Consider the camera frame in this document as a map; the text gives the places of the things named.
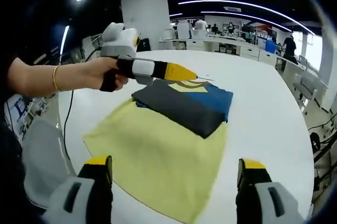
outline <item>chair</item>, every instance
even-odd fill
[[[300,56],[300,63],[305,66],[305,70],[302,74],[295,74],[295,83],[293,86],[295,90],[299,91],[300,101],[302,101],[302,97],[304,96],[307,100],[313,100],[317,95],[317,86],[319,83],[319,78],[308,72],[309,63],[308,61]]]
[[[34,205],[46,209],[54,190],[76,176],[65,153],[62,131],[36,116],[22,147],[26,194]]]

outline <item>folded clothing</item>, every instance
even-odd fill
[[[222,112],[173,89],[162,80],[133,93],[132,97],[202,138],[212,134],[224,119]]]
[[[220,88],[212,85],[209,82],[191,82],[191,81],[171,82],[171,81],[166,81],[166,80],[156,80],[154,82],[154,86],[153,86],[154,88],[146,87],[145,91],[150,91],[150,88],[151,88],[151,91],[155,91],[155,88],[158,85],[162,86],[163,84],[166,84],[169,87],[171,87],[172,89],[175,89],[176,91],[179,91],[179,92],[185,94],[186,96],[188,96],[188,97],[192,98],[193,100],[199,102],[200,104],[208,107],[209,109],[220,112],[223,116],[223,121],[228,122],[229,110],[230,110],[232,98],[233,98],[232,92],[220,89]],[[160,93],[154,94],[154,96],[152,98],[153,99],[154,98],[159,99],[160,97],[162,98],[162,100],[161,100],[162,103],[168,103],[167,106],[170,106],[171,100],[164,95],[160,95]],[[138,107],[149,108],[149,106],[146,103],[137,99],[137,96],[133,95],[133,98],[136,100],[136,104],[137,104]],[[186,107],[192,108],[192,104],[189,104]],[[178,114],[183,115],[186,112],[190,112],[190,111],[180,110],[178,112]],[[175,121],[175,122],[177,122],[180,125],[185,127],[184,123],[186,122],[185,121],[186,117],[183,118],[184,121],[182,123],[176,121],[175,117],[172,118],[172,117],[168,116],[168,118],[172,119],[173,121]],[[198,134],[200,128],[198,128],[197,130],[194,130],[194,127],[193,127],[190,130],[195,132],[197,135],[200,135],[200,134]]]

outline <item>window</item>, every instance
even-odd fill
[[[294,32],[293,37],[294,37],[294,42],[296,43],[295,55],[300,56],[301,53],[302,53],[303,33],[302,32]]]
[[[308,43],[306,46],[305,58],[317,70],[319,70],[321,66],[322,48],[323,48],[323,40],[321,36],[313,35],[312,43],[310,44],[308,35]]]

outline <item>white tabletop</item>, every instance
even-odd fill
[[[222,53],[192,50],[157,50],[137,56],[181,64],[200,77],[215,79],[213,84],[234,93],[223,160],[210,200],[197,223],[236,223],[240,158],[263,163],[272,180],[280,182],[297,199],[299,213],[307,217],[314,183],[310,138],[294,97],[272,66]],[[143,87],[131,80],[122,90],[113,93],[75,91],[66,127],[66,145],[77,172],[90,158],[82,136]],[[69,103],[70,92],[60,93],[62,125]],[[177,223],[133,199],[116,184],[113,184],[113,193],[114,224]]]

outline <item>hand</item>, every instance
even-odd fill
[[[100,57],[84,63],[84,81],[86,86],[91,89],[100,89],[103,83],[104,74],[111,69],[118,69],[117,60],[110,57]],[[122,89],[127,84],[128,78],[116,74],[116,90]]]

